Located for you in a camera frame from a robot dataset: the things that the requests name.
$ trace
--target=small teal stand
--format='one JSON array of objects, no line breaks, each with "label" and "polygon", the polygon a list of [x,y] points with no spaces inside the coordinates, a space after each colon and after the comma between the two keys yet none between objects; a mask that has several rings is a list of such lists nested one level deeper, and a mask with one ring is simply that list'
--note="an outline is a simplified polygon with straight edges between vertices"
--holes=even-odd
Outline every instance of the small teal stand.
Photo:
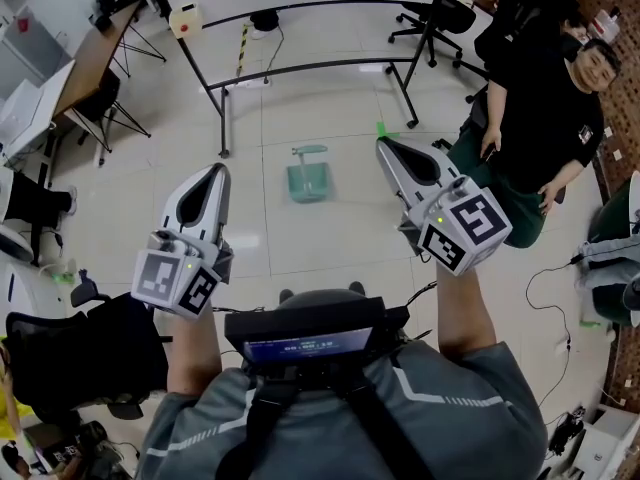
[{"label": "small teal stand", "polygon": [[289,195],[296,203],[314,203],[327,198],[329,193],[329,165],[326,162],[306,164],[304,155],[324,153],[326,146],[303,146],[293,148],[292,154],[298,155],[300,165],[287,167]]}]

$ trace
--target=hand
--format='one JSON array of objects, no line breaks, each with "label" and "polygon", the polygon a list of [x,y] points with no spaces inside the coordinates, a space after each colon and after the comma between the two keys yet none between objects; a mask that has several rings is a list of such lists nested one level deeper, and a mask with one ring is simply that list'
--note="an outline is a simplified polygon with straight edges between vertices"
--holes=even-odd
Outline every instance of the hand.
[{"label": "hand", "polygon": [[560,190],[560,187],[556,186],[556,184],[553,183],[553,181],[550,181],[544,187],[538,190],[538,194],[540,195],[544,194],[544,200],[539,206],[539,208],[542,211],[542,215],[549,214],[549,212],[551,211],[551,208],[553,207],[553,203],[556,199],[556,195],[558,194],[559,190]]},{"label": "hand", "polygon": [[9,370],[8,368],[4,372],[2,387],[4,388],[5,393],[13,394],[13,375],[11,375],[11,370]]},{"label": "hand", "polygon": [[482,148],[480,149],[480,158],[484,158],[487,149],[491,144],[495,145],[496,151],[500,151],[502,147],[502,132],[499,127],[490,126],[482,139]]}]

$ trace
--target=green object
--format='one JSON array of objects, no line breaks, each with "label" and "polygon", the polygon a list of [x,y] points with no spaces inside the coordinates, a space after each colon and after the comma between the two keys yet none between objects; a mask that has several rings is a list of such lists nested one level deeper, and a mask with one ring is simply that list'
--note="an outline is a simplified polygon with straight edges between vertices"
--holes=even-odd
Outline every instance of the green object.
[{"label": "green object", "polygon": [[580,327],[585,329],[595,329],[596,327],[602,327],[600,322],[588,322],[586,320],[580,320]]},{"label": "green object", "polygon": [[591,221],[589,242],[603,242],[616,238],[629,238],[629,188],[631,180],[624,183]]},{"label": "green object", "polygon": [[327,198],[329,193],[329,165],[326,162],[306,164],[304,155],[324,153],[326,146],[304,146],[293,148],[292,154],[298,155],[300,165],[287,167],[289,195],[296,203],[313,203]]},{"label": "green object", "polygon": [[382,121],[378,121],[376,123],[376,127],[378,128],[378,137],[389,137],[392,139],[393,137],[398,137],[399,133],[387,133],[387,128],[384,126]]},{"label": "green object", "polygon": [[518,192],[510,180],[480,159],[482,136],[468,127],[449,151],[448,156],[462,174],[475,181],[480,188],[489,187],[507,215],[513,231],[505,243],[518,249],[531,247],[540,236],[545,217],[540,213],[542,196]]},{"label": "green object", "polygon": [[65,272],[64,274],[53,274],[51,276],[53,280],[58,284],[75,284],[75,276],[71,272]]}]

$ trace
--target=white tile floor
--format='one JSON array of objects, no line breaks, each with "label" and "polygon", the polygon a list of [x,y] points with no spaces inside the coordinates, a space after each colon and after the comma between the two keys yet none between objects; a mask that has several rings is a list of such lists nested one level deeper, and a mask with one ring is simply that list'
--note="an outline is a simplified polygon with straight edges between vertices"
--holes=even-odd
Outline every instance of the white tile floor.
[{"label": "white tile floor", "polygon": [[[281,14],[284,46],[275,66],[315,62],[354,55],[411,54],[417,38],[386,41],[398,24],[392,6],[335,6],[299,9]],[[473,38],[487,24],[479,15],[464,36],[455,36],[465,58],[477,61]],[[190,39],[193,53],[211,82],[230,78],[235,71],[239,22],[210,29]],[[150,139],[114,125],[114,152],[100,170],[93,169],[93,143],[78,147],[67,140],[61,148],[55,184],[79,188],[79,209],[64,223],[64,255],[87,268],[101,288],[118,294],[128,289],[136,251],[158,225],[165,198],[187,175],[219,161],[219,119],[190,70],[175,39],[163,22],[141,27],[166,55],[165,65],[129,55],[132,78],[124,80],[121,101],[153,136]],[[249,41],[245,71],[266,68],[279,40],[272,34]],[[220,305],[238,309],[273,308],[281,289],[300,292],[313,288],[346,287],[361,281],[370,295],[387,305],[405,302],[414,291],[435,278],[433,262],[411,257],[404,238],[395,230],[400,203],[391,193],[374,152],[376,122],[388,131],[424,141],[457,137],[469,112],[464,96],[482,85],[475,75],[451,67],[451,51],[440,48],[439,64],[430,69],[421,61],[409,92],[421,119],[411,133],[407,108],[392,80],[382,72],[359,71],[358,66],[291,73],[275,77],[265,89],[233,89],[229,124],[232,156],[225,163],[232,177],[232,197],[226,238],[236,259],[230,286],[216,296]],[[291,147],[322,144],[328,152],[313,161],[330,165],[330,198],[301,206],[286,190],[285,168],[295,164]],[[479,268],[482,290],[501,340],[518,359],[538,399],[556,383],[566,356],[556,356],[563,338],[561,315],[536,312],[525,300],[530,277],[544,268],[567,263],[586,236],[593,212],[601,205],[594,172],[587,169],[556,206],[544,233],[529,250],[503,246]],[[531,289],[535,303],[561,305],[573,339],[565,380],[543,406],[546,421],[578,403],[598,398],[609,346],[603,328],[585,330],[581,315],[592,312],[588,297],[576,293],[575,272],[546,274]],[[409,335],[436,327],[435,292],[410,308]],[[437,332],[427,338],[437,343]],[[223,349],[229,348],[222,341]],[[226,366],[237,364],[226,354]],[[120,440],[139,443],[157,400],[145,404],[147,416],[134,424],[109,421],[108,430]],[[87,415],[109,420],[104,408]]]}]

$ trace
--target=green pants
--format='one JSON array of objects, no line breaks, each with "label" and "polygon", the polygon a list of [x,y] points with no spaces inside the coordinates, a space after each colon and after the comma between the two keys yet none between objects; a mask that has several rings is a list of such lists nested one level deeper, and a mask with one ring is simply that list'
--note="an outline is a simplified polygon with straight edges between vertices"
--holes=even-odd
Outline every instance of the green pants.
[{"label": "green pants", "polygon": [[515,190],[509,179],[480,159],[482,134],[473,126],[463,129],[460,138],[449,151],[449,158],[462,174],[475,181],[480,188],[488,187],[513,226],[505,243],[518,249],[531,247],[540,236],[544,216],[540,212],[542,196],[523,194]]}]

